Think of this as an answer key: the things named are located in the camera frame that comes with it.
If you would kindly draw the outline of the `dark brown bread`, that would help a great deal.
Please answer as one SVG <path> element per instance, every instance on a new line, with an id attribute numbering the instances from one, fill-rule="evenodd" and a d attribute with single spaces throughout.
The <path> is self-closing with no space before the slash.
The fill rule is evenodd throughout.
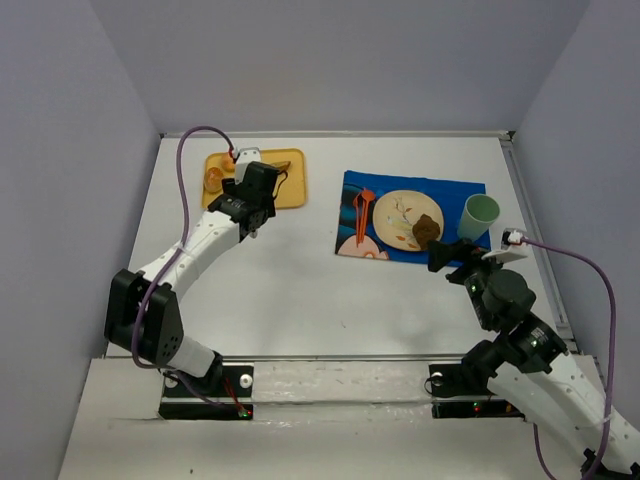
<path id="1" fill-rule="evenodd" d="M 421 250 L 427 250 L 429 243 L 436 241 L 440 234 L 440 225 L 426 214 L 422 214 L 412 227 L 412 235 Z"/>

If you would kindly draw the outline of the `metal tongs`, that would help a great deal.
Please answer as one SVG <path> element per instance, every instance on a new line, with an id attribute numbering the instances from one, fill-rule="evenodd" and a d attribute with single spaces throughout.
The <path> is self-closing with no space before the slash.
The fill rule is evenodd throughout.
<path id="1" fill-rule="evenodd" d="M 279 196 L 279 192 L 280 192 L 280 189 L 281 189 L 281 187 L 282 187 L 283 183 L 284 183 L 284 182 L 288 179 L 288 177 L 289 177 L 289 172 L 288 172 L 288 170 L 287 170 L 287 171 L 284 171 L 284 172 L 279 172 L 279 171 L 277 170 L 277 171 L 278 171 L 278 178 L 279 178 L 279 182 L 278 182 L 278 183 L 277 183 L 277 185 L 275 186 L 275 191 L 273 192 L 273 195 L 272 195 L 272 200 L 273 200 L 273 201 L 276 201 L 276 200 L 277 200 L 277 197 Z M 257 227 L 256 227 L 255 229 L 253 229 L 253 230 L 251 230 L 251 231 L 250 231 L 250 237 L 251 237 L 251 238 L 256 238 L 256 237 L 257 237 L 257 235 L 258 235 L 258 229 L 264 225 L 264 223 L 266 222 L 266 220 L 267 220 L 267 217 L 265 217 L 265 218 L 264 218 L 264 220 L 260 221 L 260 223 L 257 225 Z"/>

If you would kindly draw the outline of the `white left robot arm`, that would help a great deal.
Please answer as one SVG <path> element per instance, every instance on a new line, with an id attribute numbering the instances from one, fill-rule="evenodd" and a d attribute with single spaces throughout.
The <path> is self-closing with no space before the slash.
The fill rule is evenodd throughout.
<path id="1" fill-rule="evenodd" d="M 109 292 L 106 339 L 155 368 L 216 382 L 222 356 L 184 333 L 179 303 L 218 257 L 275 216 L 279 176 L 273 166 L 246 164 L 243 179 L 223 182 L 223 193 L 185 241 L 137 272 L 116 273 Z"/>

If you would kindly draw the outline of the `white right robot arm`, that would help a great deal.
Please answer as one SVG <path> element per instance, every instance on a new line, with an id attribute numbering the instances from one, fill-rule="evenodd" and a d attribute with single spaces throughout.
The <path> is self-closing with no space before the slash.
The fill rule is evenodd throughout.
<path id="1" fill-rule="evenodd" d="M 529 239 L 507 232 L 489 251 L 467 239 L 428 243 L 428 269 L 454 262 L 448 282 L 462 286 L 480 327 L 495 333 L 454 364 L 432 366 L 425 390 L 437 399 L 490 395 L 513 405 L 575 456 L 585 479 L 636 479 L 639 432 L 612 405 L 612 387 L 595 386 L 560 335 L 536 316 L 535 293 L 505 263 L 524 257 Z"/>

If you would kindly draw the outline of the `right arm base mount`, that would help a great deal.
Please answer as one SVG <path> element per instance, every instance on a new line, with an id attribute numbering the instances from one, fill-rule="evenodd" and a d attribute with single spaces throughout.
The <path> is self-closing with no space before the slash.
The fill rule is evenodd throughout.
<path id="1" fill-rule="evenodd" d="M 503 363 L 494 343 L 484 340 L 458 363 L 431 364 L 423 388 L 433 400 L 433 418 L 524 419 L 512 403 L 488 388 L 488 381 L 497 377 L 497 368 Z"/>

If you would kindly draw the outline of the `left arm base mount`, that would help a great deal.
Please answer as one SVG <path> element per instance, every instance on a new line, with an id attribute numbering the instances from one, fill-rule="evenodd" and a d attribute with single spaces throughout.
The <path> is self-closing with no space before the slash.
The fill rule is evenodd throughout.
<path id="1" fill-rule="evenodd" d="M 213 375 L 196 378 L 163 372 L 158 415 L 176 421 L 251 421 L 254 418 L 254 364 L 231 361 Z"/>

